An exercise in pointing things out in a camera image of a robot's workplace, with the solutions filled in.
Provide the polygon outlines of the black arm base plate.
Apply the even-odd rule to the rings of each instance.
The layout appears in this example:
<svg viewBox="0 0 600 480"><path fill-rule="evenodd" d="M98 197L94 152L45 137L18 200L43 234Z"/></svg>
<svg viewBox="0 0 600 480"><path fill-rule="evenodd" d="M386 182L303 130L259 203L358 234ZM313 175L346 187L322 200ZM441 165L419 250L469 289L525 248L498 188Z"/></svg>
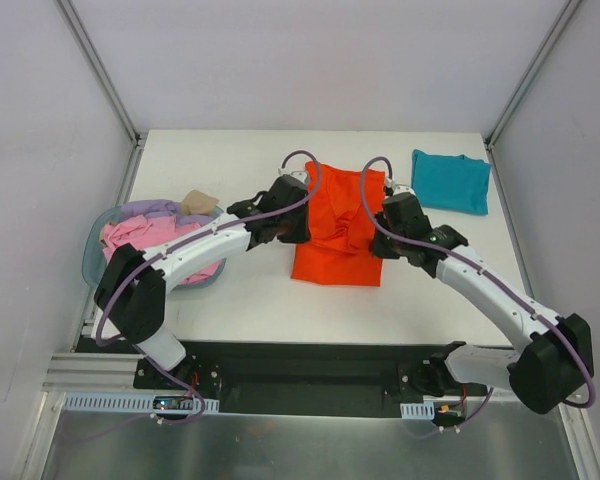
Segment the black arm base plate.
<svg viewBox="0 0 600 480"><path fill-rule="evenodd" d="M179 379L221 412L397 418L437 345L187 341Z"/></svg>

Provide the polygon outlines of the right aluminium frame post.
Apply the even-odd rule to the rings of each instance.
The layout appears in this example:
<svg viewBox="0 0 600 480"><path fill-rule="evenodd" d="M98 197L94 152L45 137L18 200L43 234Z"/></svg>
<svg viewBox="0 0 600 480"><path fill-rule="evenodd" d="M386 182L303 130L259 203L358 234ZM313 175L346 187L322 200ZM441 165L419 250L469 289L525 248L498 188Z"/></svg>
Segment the right aluminium frame post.
<svg viewBox="0 0 600 480"><path fill-rule="evenodd" d="M568 0L562 5L558 15L552 22L549 30L531 58L531 61L517 82L493 128L484 138L484 144L488 152L493 150L508 125L513 120L515 114L523 105L544 66L568 31L574 18L585 4L586 2L584 0Z"/></svg>

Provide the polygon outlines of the lavender t shirt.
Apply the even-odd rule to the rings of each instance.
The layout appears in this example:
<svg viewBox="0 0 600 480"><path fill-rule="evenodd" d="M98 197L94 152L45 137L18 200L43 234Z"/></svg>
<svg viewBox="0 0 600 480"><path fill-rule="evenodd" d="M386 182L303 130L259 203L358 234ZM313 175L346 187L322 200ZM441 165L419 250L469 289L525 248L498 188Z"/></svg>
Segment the lavender t shirt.
<svg viewBox="0 0 600 480"><path fill-rule="evenodd" d="M143 216L146 219L173 217L176 227L184 227L194 223L205 226L216 218L214 213L183 214L179 202L166 199L133 201L123 204L120 207L119 219L121 221L136 216Z"/></svg>

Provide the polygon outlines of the beige t shirt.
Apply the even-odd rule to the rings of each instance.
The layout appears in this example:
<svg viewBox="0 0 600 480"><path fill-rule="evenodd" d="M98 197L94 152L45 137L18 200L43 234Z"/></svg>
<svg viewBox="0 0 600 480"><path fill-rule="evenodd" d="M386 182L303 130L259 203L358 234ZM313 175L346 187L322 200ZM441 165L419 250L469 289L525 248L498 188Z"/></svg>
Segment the beige t shirt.
<svg viewBox="0 0 600 480"><path fill-rule="evenodd" d="M185 216L209 216L218 205L218 202L219 200L213 196L199 190L191 190L180 202L180 211Z"/></svg>

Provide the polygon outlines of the folded teal t shirt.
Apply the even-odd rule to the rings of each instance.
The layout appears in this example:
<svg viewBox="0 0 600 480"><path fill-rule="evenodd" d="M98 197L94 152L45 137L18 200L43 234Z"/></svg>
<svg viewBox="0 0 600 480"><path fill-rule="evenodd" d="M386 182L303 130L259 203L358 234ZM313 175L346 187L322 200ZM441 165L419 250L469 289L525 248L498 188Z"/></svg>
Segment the folded teal t shirt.
<svg viewBox="0 0 600 480"><path fill-rule="evenodd" d="M411 187L426 208L486 216L491 165L465 155L412 152Z"/></svg>

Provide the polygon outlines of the pink t shirt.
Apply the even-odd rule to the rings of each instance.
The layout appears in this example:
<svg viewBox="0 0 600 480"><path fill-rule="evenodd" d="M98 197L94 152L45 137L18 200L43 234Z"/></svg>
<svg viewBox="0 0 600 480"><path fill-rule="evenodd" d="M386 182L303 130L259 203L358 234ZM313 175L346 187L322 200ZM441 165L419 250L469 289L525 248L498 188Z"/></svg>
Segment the pink t shirt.
<svg viewBox="0 0 600 480"><path fill-rule="evenodd" d="M205 215L177 217L140 214L119 223L107 223L99 234L99 242L106 262L109 262L120 246L131 244L136 250L146 250L191 233L212 220L212 217Z"/></svg>

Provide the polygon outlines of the translucent blue basket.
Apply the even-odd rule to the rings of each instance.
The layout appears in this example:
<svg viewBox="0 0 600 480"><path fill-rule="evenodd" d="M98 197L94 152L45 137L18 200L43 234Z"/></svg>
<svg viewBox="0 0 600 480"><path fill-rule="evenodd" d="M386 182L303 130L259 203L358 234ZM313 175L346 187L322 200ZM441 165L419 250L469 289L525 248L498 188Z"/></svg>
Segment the translucent blue basket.
<svg viewBox="0 0 600 480"><path fill-rule="evenodd" d="M101 214L94 222L88 235L82 260L82 275L85 282L93 288L98 286L108 263L99 242L99 234L107 223L121 222L119 219L121 206L112 208ZM218 217L223 213L223 210L216 207L212 213Z"/></svg>

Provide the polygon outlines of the orange t shirt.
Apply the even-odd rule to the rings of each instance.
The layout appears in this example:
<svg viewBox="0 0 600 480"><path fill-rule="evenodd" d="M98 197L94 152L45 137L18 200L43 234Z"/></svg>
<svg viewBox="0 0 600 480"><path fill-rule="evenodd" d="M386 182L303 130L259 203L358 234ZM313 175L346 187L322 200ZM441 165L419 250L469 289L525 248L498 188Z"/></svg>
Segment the orange t shirt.
<svg viewBox="0 0 600 480"><path fill-rule="evenodd" d="M326 286L378 287L383 260L371 254L375 227L369 215L385 198L385 174L359 172L323 164L306 164L310 185L321 181L309 201L309 242L296 246L291 278Z"/></svg>

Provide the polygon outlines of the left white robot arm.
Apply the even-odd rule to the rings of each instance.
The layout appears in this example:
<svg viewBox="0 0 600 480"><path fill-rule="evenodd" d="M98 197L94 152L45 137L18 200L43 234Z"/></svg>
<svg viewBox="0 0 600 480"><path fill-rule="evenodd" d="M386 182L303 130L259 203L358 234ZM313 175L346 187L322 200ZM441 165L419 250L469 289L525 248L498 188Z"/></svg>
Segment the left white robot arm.
<svg viewBox="0 0 600 480"><path fill-rule="evenodd" d="M138 250L117 248L95 292L102 321L148 356L168 388L184 387L191 377L182 343L165 325L166 297L186 278L231 256L277 240L308 242L308 175L280 175L254 199L237 202L211 223L173 241Z"/></svg>

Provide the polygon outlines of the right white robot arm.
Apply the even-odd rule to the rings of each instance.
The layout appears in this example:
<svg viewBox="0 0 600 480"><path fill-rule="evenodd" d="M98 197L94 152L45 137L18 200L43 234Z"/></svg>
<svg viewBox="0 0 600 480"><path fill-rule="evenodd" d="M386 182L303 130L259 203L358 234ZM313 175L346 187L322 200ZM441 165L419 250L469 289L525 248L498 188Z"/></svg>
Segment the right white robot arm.
<svg viewBox="0 0 600 480"><path fill-rule="evenodd" d="M432 359L436 395L464 383L513 392L528 409L545 414L559 404L586 409L596 400L591 328L577 314L563 316L516 290L494 272L457 230L432 227L410 189L388 187L371 252L404 258L476 307L505 336L507 348L453 342Z"/></svg>

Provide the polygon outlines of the aluminium frame post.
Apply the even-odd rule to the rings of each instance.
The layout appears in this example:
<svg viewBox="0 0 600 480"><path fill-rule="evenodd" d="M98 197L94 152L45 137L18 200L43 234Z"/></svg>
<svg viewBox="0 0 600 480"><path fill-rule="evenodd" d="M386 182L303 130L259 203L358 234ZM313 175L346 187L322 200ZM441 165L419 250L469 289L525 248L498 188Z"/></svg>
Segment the aluminium frame post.
<svg viewBox="0 0 600 480"><path fill-rule="evenodd" d="M508 125L513 120L515 114L523 105L544 66L568 31L574 18L585 4L586 2L584 0L568 0L562 5L558 15L552 22L549 30L531 58L531 61L517 82L493 128L484 138L484 144L488 152L493 150Z"/></svg>
<svg viewBox="0 0 600 480"><path fill-rule="evenodd" d="M126 136L134 145L139 144L142 140L142 135L134 125L74 2L71 0L55 0L54 4L67 24L69 31L74 37L78 48Z"/></svg>

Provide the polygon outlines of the left aluminium frame post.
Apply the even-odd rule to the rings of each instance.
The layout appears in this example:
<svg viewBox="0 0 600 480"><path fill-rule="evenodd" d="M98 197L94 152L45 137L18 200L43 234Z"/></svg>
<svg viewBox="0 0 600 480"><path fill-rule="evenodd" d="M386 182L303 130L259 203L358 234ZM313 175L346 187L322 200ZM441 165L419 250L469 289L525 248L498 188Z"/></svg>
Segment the left aluminium frame post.
<svg viewBox="0 0 600 480"><path fill-rule="evenodd" d="M54 4L67 24L69 31L74 37L78 48L126 136L134 145L139 144L142 140L142 135L134 125L74 2L71 0L55 0Z"/></svg>

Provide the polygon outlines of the aluminium front rail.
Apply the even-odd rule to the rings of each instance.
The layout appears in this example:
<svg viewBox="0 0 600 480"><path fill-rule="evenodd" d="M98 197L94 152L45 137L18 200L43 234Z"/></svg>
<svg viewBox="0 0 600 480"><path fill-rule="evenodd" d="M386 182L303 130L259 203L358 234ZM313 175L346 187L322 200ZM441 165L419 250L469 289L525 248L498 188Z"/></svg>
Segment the aluminium front rail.
<svg viewBox="0 0 600 480"><path fill-rule="evenodd" d="M94 322L87 320L66 351L53 354L42 383L44 392L113 392L133 389L138 353L121 342L100 348L91 337Z"/></svg>

